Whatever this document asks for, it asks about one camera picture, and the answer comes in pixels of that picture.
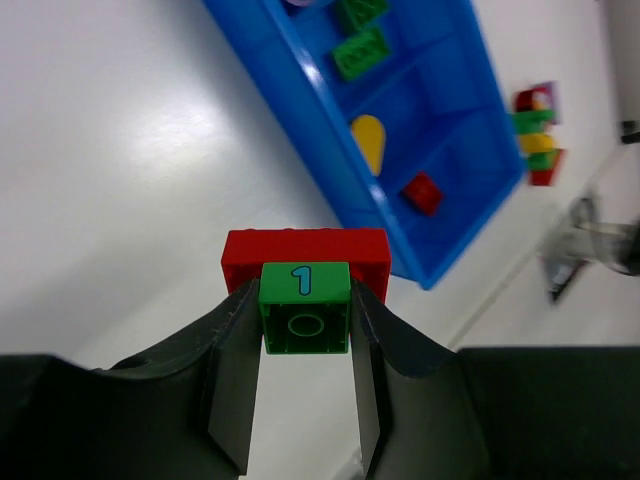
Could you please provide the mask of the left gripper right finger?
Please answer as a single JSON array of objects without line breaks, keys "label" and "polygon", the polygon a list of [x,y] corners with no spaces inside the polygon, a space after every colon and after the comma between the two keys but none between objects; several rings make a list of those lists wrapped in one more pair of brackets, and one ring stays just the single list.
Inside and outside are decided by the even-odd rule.
[{"label": "left gripper right finger", "polygon": [[351,287],[360,446],[368,479],[635,479],[635,347],[457,352]]}]

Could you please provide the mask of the green sloped lego brick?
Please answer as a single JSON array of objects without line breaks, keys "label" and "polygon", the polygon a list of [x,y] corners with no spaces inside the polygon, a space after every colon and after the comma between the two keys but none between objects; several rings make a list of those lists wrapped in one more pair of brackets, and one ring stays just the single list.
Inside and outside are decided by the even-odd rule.
[{"label": "green sloped lego brick", "polygon": [[347,34],[361,31],[389,10],[387,0],[338,0],[334,13]]}]

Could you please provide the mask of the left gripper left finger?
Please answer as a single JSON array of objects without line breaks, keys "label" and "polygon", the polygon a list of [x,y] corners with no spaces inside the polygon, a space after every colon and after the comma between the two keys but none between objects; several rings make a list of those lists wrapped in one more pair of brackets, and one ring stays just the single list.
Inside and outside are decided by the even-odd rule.
[{"label": "left gripper left finger", "polygon": [[259,284],[109,369],[1,359],[5,479],[236,479],[260,363]]}]

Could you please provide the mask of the small red lego brick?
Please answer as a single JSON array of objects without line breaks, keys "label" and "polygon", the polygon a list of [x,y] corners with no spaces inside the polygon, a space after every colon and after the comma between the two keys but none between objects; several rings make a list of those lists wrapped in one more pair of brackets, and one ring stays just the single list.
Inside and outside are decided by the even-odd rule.
[{"label": "small red lego brick", "polygon": [[444,199],[441,189],[424,171],[403,187],[402,195],[414,209],[427,216],[434,216]]}]

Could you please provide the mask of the purple round lego piece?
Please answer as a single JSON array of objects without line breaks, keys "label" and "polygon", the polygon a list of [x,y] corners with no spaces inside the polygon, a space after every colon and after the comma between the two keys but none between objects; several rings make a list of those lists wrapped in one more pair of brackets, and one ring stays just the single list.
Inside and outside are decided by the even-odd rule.
[{"label": "purple round lego piece", "polygon": [[285,2],[297,8],[307,8],[312,5],[315,0],[285,0]]}]

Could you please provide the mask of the yellow oval lego piece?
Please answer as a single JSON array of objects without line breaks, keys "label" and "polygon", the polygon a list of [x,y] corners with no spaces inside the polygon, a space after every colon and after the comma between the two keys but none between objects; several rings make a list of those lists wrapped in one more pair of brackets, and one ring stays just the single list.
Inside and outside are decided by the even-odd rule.
[{"label": "yellow oval lego piece", "polygon": [[384,161],[386,131],[375,116],[363,114],[351,123],[351,134],[374,176],[379,176]]}]

